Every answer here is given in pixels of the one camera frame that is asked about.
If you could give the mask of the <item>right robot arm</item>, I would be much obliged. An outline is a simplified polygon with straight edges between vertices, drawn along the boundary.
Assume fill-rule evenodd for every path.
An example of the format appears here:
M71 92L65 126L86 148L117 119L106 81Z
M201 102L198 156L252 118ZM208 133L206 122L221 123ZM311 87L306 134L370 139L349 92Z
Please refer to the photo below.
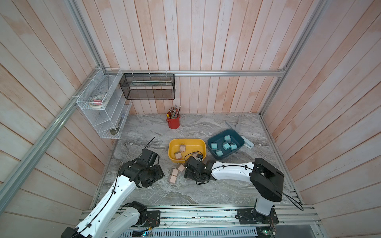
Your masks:
M232 164L202 161L190 157L185 162L185 177L202 185L210 180L238 180L250 182L259 192L254 211L268 217L275 203L282 201L284 174L263 158L251 163Z

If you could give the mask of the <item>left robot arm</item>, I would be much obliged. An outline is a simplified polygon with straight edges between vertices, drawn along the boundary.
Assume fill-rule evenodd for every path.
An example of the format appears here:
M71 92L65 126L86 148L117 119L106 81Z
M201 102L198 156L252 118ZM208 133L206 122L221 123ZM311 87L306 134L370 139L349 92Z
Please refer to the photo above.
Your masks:
M96 207L75 228L64 230L62 238L116 238L132 226L148 225L147 207L133 201L112 219L124 200L138 187L148 188L164 177L160 156L144 148L141 154L123 163L115 181Z

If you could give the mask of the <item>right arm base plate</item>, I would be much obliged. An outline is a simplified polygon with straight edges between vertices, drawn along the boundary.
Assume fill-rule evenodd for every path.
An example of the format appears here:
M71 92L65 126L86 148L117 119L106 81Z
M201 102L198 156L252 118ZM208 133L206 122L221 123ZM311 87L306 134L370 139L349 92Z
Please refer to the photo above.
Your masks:
M275 212L275 209L272 208L269 215L263 215L253 209L238 209L235 218L239 220L241 225L250 225L250 224L278 224L279 219Z

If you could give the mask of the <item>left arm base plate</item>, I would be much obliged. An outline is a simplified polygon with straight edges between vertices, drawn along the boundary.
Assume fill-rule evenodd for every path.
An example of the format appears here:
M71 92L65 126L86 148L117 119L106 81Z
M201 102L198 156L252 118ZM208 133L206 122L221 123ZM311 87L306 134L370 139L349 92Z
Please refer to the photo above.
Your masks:
M133 227L159 227L161 211L144 211L140 214L138 222Z

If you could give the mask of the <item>teal plug top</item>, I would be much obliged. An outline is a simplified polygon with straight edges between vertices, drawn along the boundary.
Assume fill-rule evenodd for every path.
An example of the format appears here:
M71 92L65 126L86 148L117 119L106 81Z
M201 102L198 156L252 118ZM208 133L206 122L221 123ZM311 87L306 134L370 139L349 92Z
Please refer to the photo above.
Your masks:
M216 150L215 153L219 157L223 157L224 156L224 154L223 154L223 152L221 150Z

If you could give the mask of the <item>yellow plastic tray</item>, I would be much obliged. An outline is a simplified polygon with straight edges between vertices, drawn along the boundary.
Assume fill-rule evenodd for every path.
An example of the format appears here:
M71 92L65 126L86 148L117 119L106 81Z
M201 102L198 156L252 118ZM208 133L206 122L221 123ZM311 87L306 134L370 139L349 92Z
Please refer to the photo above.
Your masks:
M180 145L186 145L186 151L182 153L182 159L176 160L175 153L179 152ZM185 163L185 161L191 156L192 153L198 152L202 154L202 158L205 159L207 156L206 143L202 139L197 138L177 138L173 139L169 143L168 156L170 160L174 163Z

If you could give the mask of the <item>pink plug bottom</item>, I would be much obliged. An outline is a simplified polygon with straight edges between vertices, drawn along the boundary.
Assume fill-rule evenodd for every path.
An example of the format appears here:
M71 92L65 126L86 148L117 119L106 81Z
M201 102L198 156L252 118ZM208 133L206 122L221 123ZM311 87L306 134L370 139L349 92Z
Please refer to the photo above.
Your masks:
M176 180L177 180L177 176L174 176L174 175L169 176L169 183L170 184L175 184Z

